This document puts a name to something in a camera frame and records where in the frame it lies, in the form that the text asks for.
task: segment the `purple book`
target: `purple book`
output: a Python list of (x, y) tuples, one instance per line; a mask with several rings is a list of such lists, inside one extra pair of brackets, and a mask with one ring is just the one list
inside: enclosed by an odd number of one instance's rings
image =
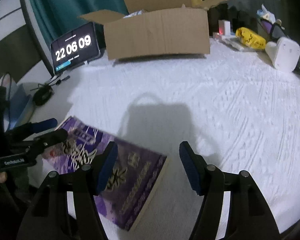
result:
[(135, 227), (160, 182), (167, 157), (69, 117), (58, 128), (68, 131), (66, 142), (46, 149), (43, 157), (60, 174), (73, 172), (103, 153), (109, 141), (118, 145), (118, 158), (106, 189), (95, 196), (98, 213), (129, 231)]

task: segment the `yellow bag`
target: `yellow bag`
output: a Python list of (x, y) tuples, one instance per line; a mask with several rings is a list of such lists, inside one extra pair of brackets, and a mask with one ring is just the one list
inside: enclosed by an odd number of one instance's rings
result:
[(254, 31), (241, 27), (235, 32), (241, 43), (253, 49), (265, 49), (266, 39), (256, 34)]

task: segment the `teal curtain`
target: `teal curtain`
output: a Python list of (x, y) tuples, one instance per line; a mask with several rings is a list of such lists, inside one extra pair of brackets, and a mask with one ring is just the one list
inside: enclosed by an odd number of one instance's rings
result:
[[(50, 48), (52, 41), (86, 23), (78, 16), (101, 9), (127, 14), (123, 0), (30, 0), (40, 31)], [(104, 46), (103, 27), (96, 25), (96, 33)]]

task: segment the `digital clock display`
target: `digital clock display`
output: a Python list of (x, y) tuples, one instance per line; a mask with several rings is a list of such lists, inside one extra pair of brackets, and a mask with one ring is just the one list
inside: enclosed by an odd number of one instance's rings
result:
[(93, 22), (74, 29), (51, 43), (54, 73), (100, 56)]

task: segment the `white cloth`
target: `white cloth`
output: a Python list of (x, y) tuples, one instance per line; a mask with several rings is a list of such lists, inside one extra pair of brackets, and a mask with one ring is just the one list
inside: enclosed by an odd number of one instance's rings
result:
[[(170, 158), (165, 176), (133, 232), (101, 217), (108, 238), (188, 239), (202, 197), (191, 190), (178, 148), (222, 171), (247, 170), (279, 231), (300, 219), (300, 80), (272, 67), (265, 53), (236, 52), (210, 40), (211, 54), (126, 62), (101, 59), (70, 72), (32, 121), (75, 115), (83, 122)], [(29, 169), (33, 184), (51, 170)], [(225, 233), (226, 208), (218, 238)]]

